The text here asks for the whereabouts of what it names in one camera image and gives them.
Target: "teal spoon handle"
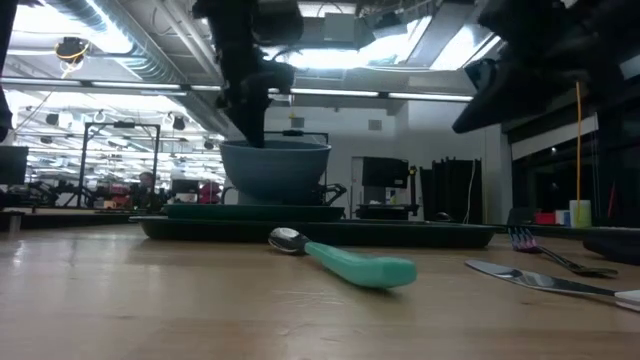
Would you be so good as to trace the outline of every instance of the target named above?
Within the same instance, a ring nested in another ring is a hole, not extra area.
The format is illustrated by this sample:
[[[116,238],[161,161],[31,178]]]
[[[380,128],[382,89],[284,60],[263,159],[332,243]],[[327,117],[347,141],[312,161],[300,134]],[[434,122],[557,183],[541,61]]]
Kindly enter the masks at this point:
[[[325,267],[358,286],[386,289],[411,284],[417,277],[416,265],[406,259],[367,257],[313,241],[306,243],[304,250]]]

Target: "desk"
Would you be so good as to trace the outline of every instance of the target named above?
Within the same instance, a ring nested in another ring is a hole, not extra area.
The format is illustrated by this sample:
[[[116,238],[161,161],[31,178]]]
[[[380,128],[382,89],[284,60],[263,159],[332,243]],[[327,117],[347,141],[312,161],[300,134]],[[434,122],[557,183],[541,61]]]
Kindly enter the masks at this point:
[[[10,359],[638,359],[640,314],[473,271],[468,258],[619,290],[640,268],[539,239],[619,280],[545,257],[393,250],[418,266],[392,292],[353,287],[264,245],[145,240],[133,225],[23,231],[0,241],[0,349]],[[382,253],[380,249],[369,249]]]

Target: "spoon head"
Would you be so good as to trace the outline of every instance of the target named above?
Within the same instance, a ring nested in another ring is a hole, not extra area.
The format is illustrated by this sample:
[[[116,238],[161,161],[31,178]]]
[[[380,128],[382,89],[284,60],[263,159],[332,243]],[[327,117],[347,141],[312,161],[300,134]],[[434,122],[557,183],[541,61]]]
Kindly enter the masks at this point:
[[[289,228],[277,228],[269,235],[269,244],[289,255],[304,255],[304,246],[309,241],[306,236]]]

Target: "tray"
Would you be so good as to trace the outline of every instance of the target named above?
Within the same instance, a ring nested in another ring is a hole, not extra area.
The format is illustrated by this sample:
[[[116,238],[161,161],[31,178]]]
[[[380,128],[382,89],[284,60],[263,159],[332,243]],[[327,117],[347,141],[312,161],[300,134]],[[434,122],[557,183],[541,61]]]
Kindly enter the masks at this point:
[[[344,214],[344,208],[332,206],[171,204],[164,209],[170,219],[216,221],[331,222]]]
[[[484,248],[498,227],[386,220],[336,222],[210,221],[132,217],[152,239],[266,243],[277,227],[300,231],[314,241],[334,246],[417,248]]]

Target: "machine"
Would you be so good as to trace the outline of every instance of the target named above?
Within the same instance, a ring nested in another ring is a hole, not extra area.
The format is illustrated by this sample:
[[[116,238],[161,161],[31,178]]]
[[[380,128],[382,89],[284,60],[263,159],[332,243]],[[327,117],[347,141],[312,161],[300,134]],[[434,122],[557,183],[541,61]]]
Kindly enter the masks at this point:
[[[4,65],[18,3],[0,2],[0,69]],[[289,93],[295,69],[264,60],[259,46],[291,47],[303,33],[295,0],[197,0],[196,18],[206,18],[225,84],[216,101],[252,146],[264,146],[269,89]],[[467,132],[544,111],[550,101],[584,84],[606,104],[623,86],[620,62],[640,50],[640,2],[491,0],[479,23],[506,45],[500,60],[481,60],[467,73],[478,93],[453,126]],[[0,93],[0,140],[11,128],[11,112]]]

